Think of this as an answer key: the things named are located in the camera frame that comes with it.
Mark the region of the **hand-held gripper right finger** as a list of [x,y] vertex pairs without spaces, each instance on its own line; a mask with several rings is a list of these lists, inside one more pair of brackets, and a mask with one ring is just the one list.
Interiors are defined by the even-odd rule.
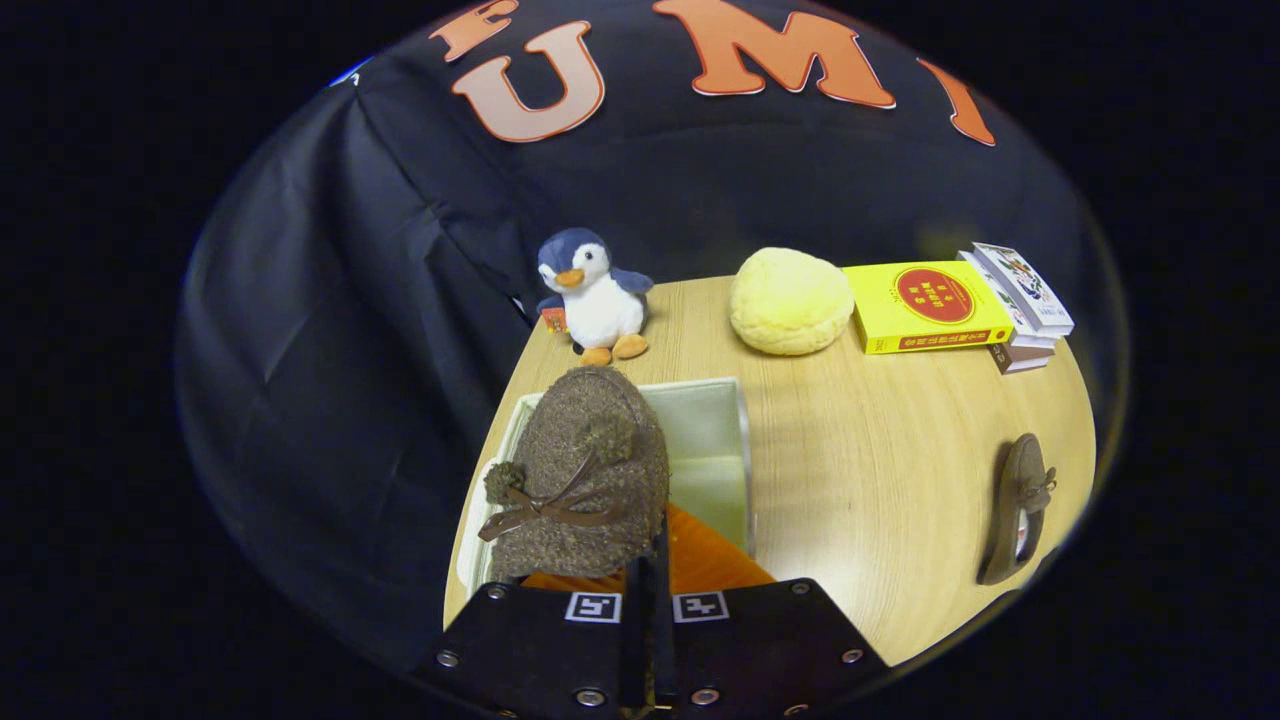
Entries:
[[890,665],[815,579],[764,582],[745,552],[673,505],[660,547],[662,717],[814,717],[890,682]]

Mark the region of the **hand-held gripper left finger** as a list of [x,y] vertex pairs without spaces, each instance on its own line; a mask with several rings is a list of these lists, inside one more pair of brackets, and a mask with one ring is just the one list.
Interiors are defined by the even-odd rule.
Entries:
[[488,719],[628,719],[652,702],[652,562],[621,592],[486,582],[415,679]]

